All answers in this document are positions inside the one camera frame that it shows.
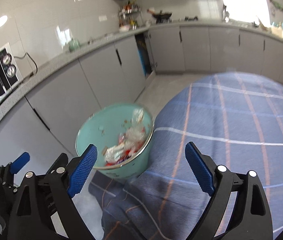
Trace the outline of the clear plastic bag with food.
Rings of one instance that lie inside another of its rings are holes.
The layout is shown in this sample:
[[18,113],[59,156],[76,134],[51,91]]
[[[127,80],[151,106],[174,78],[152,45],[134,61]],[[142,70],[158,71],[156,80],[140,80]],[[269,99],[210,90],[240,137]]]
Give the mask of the clear plastic bag with food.
[[126,131],[126,137],[132,142],[142,142],[146,139],[146,128],[143,124],[144,109],[136,108],[133,111],[131,127]]

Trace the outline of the white green package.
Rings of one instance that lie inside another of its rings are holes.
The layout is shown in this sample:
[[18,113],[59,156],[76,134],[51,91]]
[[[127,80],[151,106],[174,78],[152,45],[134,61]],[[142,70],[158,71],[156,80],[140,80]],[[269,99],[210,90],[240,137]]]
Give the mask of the white green package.
[[123,158],[131,151],[125,143],[112,146],[105,150],[104,159],[107,163],[117,163],[119,159]]

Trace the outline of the teal trash bin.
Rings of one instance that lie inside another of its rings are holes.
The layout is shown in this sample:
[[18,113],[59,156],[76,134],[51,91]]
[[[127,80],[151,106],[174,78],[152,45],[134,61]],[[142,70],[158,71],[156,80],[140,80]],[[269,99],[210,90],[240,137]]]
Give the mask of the teal trash bin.
[[[143,124],[146,128],[146,139],[142,142],[132,142],[126,137],[126,131],[131,127],[133,111],[136,108],[144,109]],[[131,177],[141,175],[146,170],[153,132],[153,116],[146,108],[135,103],[114,104],[87,119],[77,134],[75,149],[81,156],[88,145],[96,146],[97,160],[94,169],[122,183]],[[129,154],[119,159],[117,163],[105,162],[103,155],[105,150],[120,143],[125,143],[131,149]]]

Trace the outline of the grey base cabinets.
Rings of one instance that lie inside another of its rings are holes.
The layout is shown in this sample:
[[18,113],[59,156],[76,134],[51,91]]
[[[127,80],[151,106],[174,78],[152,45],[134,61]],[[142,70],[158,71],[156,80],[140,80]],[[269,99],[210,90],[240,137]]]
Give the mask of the grey base cabinets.
[[[283,83],[283,40],[231,24],[154,25],[146,36],[156,73],[250,72]],[[136,32],[115,35],[39,69],[0,106],[0,137],[31,139],[75,151],[75,137],[88,116],[115,102],[135,101],[146,87]]]

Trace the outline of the blue plaid tablecloth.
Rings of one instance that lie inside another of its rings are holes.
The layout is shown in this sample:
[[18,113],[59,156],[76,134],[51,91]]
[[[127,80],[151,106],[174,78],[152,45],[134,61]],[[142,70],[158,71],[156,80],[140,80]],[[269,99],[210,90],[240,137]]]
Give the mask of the blue plaid tablecloth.
[[273,235],[283,231],[283,86],[266,77],[204,77],[156,117],[147,170],[120,184],[96,173],[89,185],[102,209],[104,239],[186,239],[201,217],[204,193],[185,158],[193,142],[216,164],[254,170],[267,195]]

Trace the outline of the green kettle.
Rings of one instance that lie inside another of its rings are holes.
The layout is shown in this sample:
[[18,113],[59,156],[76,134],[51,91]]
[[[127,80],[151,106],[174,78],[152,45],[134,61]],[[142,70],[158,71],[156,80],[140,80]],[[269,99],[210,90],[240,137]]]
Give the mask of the green kettle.
[[70,52],[73,52],[77,49],[81,48],[81,43],[78,39],[72,38],[68,43],[68,49]]

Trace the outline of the white bowl on counter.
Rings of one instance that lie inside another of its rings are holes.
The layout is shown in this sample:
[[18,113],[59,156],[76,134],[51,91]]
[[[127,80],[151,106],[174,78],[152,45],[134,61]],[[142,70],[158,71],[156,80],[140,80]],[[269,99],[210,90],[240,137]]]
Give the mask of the white bowl on counter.
[[119,28],[119,32],[120,33],[125,33],[125,32],[128,32],[130,30],[130,25],[122,25],[120,28]]

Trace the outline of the spice rack with bottles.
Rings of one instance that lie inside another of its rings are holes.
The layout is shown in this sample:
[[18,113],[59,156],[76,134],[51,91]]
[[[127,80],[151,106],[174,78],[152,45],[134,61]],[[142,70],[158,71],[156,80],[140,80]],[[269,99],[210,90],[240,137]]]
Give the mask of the spice rack with bottles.
[[141,9],[136,0],[128,0],[119,9],[119,27],[122,25],[130,25],[130,30],[135,30],[139,27],[137,17],[140,15]]

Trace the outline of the black wok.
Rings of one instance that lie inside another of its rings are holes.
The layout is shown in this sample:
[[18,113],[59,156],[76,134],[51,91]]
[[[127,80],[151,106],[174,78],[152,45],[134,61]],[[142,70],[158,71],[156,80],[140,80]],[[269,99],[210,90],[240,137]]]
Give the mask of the black wok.
[[147,12],[152,15],[152,17],[156,20],[156,23],[161,23],[163,20],[169,20],[172,16],[171,12],[163,12],[162,10],[159,13],[151,9],[147,9]]

